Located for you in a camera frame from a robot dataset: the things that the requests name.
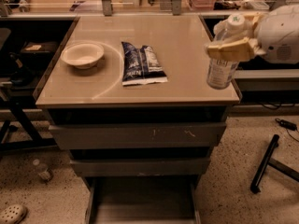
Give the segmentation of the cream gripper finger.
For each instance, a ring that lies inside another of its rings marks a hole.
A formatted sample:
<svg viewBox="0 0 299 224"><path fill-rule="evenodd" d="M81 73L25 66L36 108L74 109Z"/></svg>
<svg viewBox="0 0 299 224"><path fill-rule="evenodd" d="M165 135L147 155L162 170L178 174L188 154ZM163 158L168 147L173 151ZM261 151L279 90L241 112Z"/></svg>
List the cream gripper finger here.
<svg viewBox="0 0 299 224"><path fill-rule="evenodd" d="M238 34L246 30L254 30L259 23L260 19L263 17L262 13L235 13L231 14L224 21L218 22L214 28L213 32L218 35L221 31L232 32Z"/></svg>
<svg viewBox="0 0 299 224"><path fill-rule="evenodd" d="M232 42L213 41L205 45L205 51L211 59L231 62L246 62L266 54L258 40L249 37Z"/></svg>

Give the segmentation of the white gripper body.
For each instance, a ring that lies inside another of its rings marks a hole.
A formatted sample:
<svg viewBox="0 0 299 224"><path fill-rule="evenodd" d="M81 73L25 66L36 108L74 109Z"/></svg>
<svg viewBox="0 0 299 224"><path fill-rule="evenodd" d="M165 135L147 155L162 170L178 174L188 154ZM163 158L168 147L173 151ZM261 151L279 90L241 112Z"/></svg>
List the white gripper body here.
<svg viewBox="0 0 299 224"><path fill-rule="evenodd" d="M299 5L279 7L255 29L258 55L268 63L299 63Z"/></svg>

